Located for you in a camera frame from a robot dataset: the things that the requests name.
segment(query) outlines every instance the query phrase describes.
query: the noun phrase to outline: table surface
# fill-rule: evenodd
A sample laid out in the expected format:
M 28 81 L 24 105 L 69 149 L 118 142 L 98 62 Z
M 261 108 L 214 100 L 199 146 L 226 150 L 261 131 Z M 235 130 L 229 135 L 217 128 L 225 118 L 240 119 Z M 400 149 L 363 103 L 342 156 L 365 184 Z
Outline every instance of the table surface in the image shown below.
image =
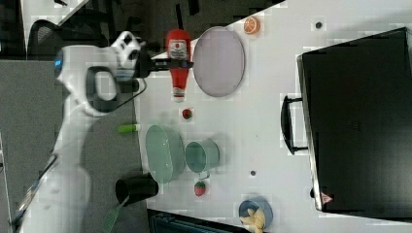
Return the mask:
M 80 9 L 88 0 L 63 0 L 66 7 L 53 0 L 20 0 L 24 29 L 24 43 L 27 47 L 30 28 L 39 19 L 61 25 L 67 18 Z
M 224 98 L 209 97 L 189 73 L 187 100 L 171 101 L 168 72 L 151 74 L 147 91 L 136 99 L 136 116 L 143 169 L 149 171 L 145 135 L 151 124 L 177 130 L 190 141 L 213 139 L 221 150 L 221 164 L 206 181 L 207 193 L 196 197 L 197 175 L 185 168 L 182 175 L 162 186 L 147 200 L 149 209 L 240 225 L 237 210 L 252 196 L 265 197 L 273 210 L 267 232 L 410 232 L 412 225 L 316 211 L 309 156 L 293 156 L 282 140 L 280 112 L 283 97 L 299 96 L 296 58 L 309 50 L 412 26 L 412 2 L 407 0 L 288 0 L 257 14 L 262 23 L 256 36 L 243 33 L 243 20 L 229 25 L 245 51 L 246 70 L 237 91 Z M 315 23 L 324 27 L 316 29 Z M 180 110 L 194 108 L 192 121 Z M 294 135 L 304 146 L 305 130 L 300 103 L 292 105 Z M 251 177 L 250 171 L 257 171 Z

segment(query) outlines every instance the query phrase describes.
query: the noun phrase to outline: warning sticker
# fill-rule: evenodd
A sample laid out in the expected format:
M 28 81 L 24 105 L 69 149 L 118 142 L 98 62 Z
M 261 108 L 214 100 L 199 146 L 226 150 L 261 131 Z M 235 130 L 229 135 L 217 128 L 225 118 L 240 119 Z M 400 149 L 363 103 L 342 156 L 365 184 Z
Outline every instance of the warning sticker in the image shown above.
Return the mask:
M 322 202 L 323 202 L 324 204 L 327 204 L 327 203 L 333 201 L 333 198 L 327 196 L 326 194 L 324 194 L 324 193 L 322 193 L 322 192 L 321 192 L 321 197 L 322 197 Z

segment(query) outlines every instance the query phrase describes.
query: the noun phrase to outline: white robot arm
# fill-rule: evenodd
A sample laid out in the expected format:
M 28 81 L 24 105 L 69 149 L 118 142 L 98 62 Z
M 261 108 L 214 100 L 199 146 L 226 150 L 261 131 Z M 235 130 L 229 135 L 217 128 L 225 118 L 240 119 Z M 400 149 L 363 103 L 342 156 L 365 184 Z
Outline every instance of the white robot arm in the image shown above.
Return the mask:
M 81 164 L 91 125 L 119 105 L 119 82 L 134 78 L 144 46 L 123 32 L 111 47 L 71 46 L 55 60 L 55 77 L 70 91 L 49 165 L 28 190 L 17 218 L 20 233 L 80 232 L 90 196 L 90 177 Z

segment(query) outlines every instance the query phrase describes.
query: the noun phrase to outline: green bowl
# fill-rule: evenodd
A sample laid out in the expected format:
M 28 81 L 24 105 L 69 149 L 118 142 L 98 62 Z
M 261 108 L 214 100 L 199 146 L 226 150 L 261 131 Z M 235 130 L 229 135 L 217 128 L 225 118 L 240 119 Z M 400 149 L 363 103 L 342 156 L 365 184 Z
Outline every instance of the green bowl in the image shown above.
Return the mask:
M 157 183 L 170 183 L 185 167 L 185 150 L 181 137 L 173 129 L 152 125 L 146 134 L 149 169 Z

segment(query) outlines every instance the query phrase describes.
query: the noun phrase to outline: briefcase handle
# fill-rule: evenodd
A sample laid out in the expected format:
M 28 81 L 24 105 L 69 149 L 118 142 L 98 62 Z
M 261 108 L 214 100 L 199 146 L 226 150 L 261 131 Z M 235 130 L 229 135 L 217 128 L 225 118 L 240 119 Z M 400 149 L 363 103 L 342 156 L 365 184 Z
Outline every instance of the briefcase handle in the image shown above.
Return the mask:
M 289 151 L 294 154 L 296 151 L 299 150 L 308 150 L 308 147 L 298 148 L 294 146 L 293 142 L 293 129 L 292 129 L 292 118 L 291 118 L 291 109 L 289 104 L 294 102 L 300 102 L 302 98 L 294 98 L 291 99 L 287 96 L 284 98 L 284 102 L 282 105 L 282 112 L 281 112 L 281 126 L 282 126 L 282 134 L 288 146 Z

